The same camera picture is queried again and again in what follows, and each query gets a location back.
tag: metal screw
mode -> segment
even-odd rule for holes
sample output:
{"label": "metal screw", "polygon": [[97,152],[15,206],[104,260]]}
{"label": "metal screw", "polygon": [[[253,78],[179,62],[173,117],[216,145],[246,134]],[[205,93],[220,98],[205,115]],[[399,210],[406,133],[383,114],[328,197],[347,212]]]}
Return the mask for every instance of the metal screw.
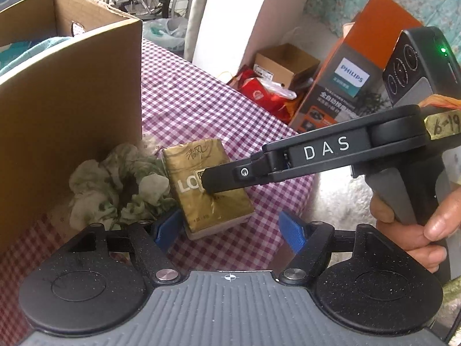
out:
{"label": "metal screw", "polygon": [[303,279],[304,277],[306,277],[306,272],[299,268],[289,268],[285,270],[284,277],[287,279],[298,281],[299,279]]}
{"label": "metal screw", "polygon": [[173,281],[174,279],[178,278],[179,273],[174,269],[161,269],[156,274],[155,277],[159,281]]}

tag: purple gingham tablecloth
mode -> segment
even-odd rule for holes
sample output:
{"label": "purple gingham tablecloth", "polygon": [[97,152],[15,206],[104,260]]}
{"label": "purple gingham tablecloth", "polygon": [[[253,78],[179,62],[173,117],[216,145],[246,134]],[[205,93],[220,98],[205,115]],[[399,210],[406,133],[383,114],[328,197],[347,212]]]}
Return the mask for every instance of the purple gingham tablecloth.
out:
{"label": "purple gingham tablecloth", "polygon": [[[145,40],[141,81],[144,132],[160,139],[162,146],[219,138],[230,159],[237,160],[265,143],[295,134],[239,92]],[[278,213],[284,208],[301,212],[312,179],[306,176],[247,189],[255,216],[198,241],[182,234],[169,258],[184,270],[267,268],[282,242]]]}
{"label": "purple gingham tablecloth", "polygon": [[[163,146],[217,137],[236,160],[294,134],[238,92],[146,40],[141,89],[144,132]],[[195,242],[181,234],[168,257],[181,270],[265,269],[282,242],[278,213],[301,212],[312,181],[306,176],[247,189],[256,211],[247,223]],[[18,307],[19,286],[63,242],[43,215],[0,256],[0,346],[14,345],[30,331]]]}

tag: crumpled cloth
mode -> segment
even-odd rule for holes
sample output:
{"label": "crumpled cloth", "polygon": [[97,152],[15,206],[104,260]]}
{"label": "crumpled cloth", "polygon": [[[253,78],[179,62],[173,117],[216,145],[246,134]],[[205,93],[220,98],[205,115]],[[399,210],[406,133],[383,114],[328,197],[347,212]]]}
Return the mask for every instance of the crumpled cloth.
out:
{"label": "crumpled cloth", "polygon": [[[148,147],[143,144],[140,150],[120,144],[101,163],[87,160],[75,169],[69,178],[75,194],[69,219],[73,229],[99,222],[106,230],[119,230],[136,221],[153,221],[177,204],[162,160],[146,155]],[[130,179],[136,182],[138,193],[123,206],[120,195]]]}
{"label": "crumpled cloth", "polygon": [[33,45],[33,47],[31,48],[25,47],[24,48],[25,51],[21,55],[17,56],[11,62],[4,64],[4,66],[1,67],[0,76],[4,75],[11,69],[14,69],[16,66],[23,63],[24,61],[31,59],[36,54],[42,53],[44,50],[51,48],[59,43],[62,43],[63,41],[72,40],[72,39],[73,38],[68,37],[68,36],[63,36],[63,37],[57,36],[54,38],[43,40],[42,42]]}

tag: blue clip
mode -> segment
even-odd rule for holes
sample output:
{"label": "blue clip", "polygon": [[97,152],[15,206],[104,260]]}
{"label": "blue clip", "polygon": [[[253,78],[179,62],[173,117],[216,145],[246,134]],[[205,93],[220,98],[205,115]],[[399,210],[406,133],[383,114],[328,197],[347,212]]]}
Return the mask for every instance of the blue clip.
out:
{"label": "blue clip", "polygon": [[306,222],[292,211],[283,210],[278,215],[278,228],[295,254],[306,244],[305,224]]}
{"label": "blue clip", "polygon": [[180,208],[168,212],[166,215],[161,217],[155,222],[156,228],[152,228],[151,235],[158,247],[167,253],[168,249],[173,245],[174,241],[178,237],[184,224],[184,214]]}

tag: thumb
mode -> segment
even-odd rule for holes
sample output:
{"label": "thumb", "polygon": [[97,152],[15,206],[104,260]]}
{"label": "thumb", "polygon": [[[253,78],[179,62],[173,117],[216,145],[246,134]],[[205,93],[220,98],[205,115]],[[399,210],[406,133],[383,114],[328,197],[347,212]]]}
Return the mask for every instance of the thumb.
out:
{"label": "thumb", "polygon": [[439,205],[424,227],[424,235],[438,241],[454,232],[461,223],[461,188],[456,189]]}
{"label": "thumb", "polygon": [[373,194],[370,201],[370,213],[372,216],[385,223],[394,222],[394,211],[377,194]]}

